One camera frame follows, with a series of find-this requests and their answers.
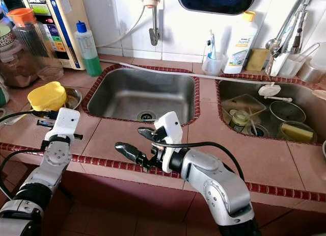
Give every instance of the orange bottle cap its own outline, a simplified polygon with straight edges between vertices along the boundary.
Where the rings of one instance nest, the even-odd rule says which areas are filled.
[[[18,8],[7,13],[18,27],[25,27],[26,23],[36,23],[34,12],[31,8]]]

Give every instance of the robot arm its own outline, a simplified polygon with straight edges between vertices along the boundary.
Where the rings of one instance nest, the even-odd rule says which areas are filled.
[[[0,209],[1,236],[37,236],[43,212],[71,161],[70,145],[74,140],[80,113],[61,108],[57,120],[45,135],[41,165],[24,181],[14,198]]]
[[[145,127],[138,130],[153,142],[151,151],[154,157],[151,160],[130,144],[119,142],[116,150],[146,170],[156,166],[164,172],[179,172],[184,180],[203,195],[223,236],[261,235],[254,221],[254,211],[245,182],[212,155],[167,145],[166,142],[180,143],[182,137],[175,112],[165,114],[154,125],[156,130]]]

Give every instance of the black cable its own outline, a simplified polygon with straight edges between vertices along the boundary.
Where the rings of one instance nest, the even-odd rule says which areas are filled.
[[[17,116],[17,115],[26,115],[26,114],[47,114],[48,112],[47,111],[24,111],[24,112],[18,112],[18,113],[14,113],[14,114],[10,114],[10,115],[6,115],[5,117],[2,117],[0,119],[0,122],[4,121],[4,120],[7,120],[11,117],[14,117],[14,116]]]
[[[11,153],[10,155],[8,155],[7,157],[5,157],[4,161],[2,162],[1,166],[0,166],[0,188],[1,190],[3,191],[3,193],[9,198],[9,199],[12,199],[13,196],[11,195],[11,192],[7,189],[6,185],[4,184],[4,182],[2,181],[2,177],[1,177],[1,174],[2,174],[2,171],[6,165],[6,163],[8,162],[8,160],[15,156],[16,154],[19,154],[19,153],[27,153],[27,152],[42,152],[43,150],[41,149],[36,149],[36,150],[32,150],[32,149],[23,149],[23,150],[19,150],[19,151],[15,151],[13,153]]]
[[[153,142],[154,144],[162,147],[168,147],[168,148],[194,148],[194,147],[201,147],[201,146],[213,146],[216,148],[219,148],[222,150],[235,164],[236,169],[238,170],[239,176],[244,181],[244,176],[242,169],[236,160],[236,158],[233,156],[233,154],[224,146],[221,144],[215,143],[215,142],[200,142],[200,143],[182,143],[182,144],[165,144],[165,143],[159,143],[159,142]]]

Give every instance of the stainless steel sink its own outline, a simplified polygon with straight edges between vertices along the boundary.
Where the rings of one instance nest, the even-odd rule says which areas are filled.
[[[269,131],[269,137],[277,138],[279,123],[273,122],[270,117],[269,105],[275,101],[272,99],[264,99],[259,96],[258,90],[263,85],[246,84],[238,82],[220,81],[216,82],[220,92],[220,100],[224,101],[242,94],[249,94],[266,106],[266,110],[259,114],[261,125]],[[293,103],[301,107],[306,113],[305,124],[315,130],[318,137],[318,143],[322,143],[326,139],[326,101],[315,97],[311,93],[311,89],[297,84],[277,83],[281,86],[281,92],[277,97],[291,97]]]
[[[158,119],[175,111],[185,124],[195,113],[195,80],[185,75],[115,69],[104,77],[87,109],[99,117],[124,120]]]

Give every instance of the digital display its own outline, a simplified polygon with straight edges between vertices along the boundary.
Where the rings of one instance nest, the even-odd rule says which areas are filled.
[[[35,14],[50,16],[49,8],[46,4],[30,4]]]

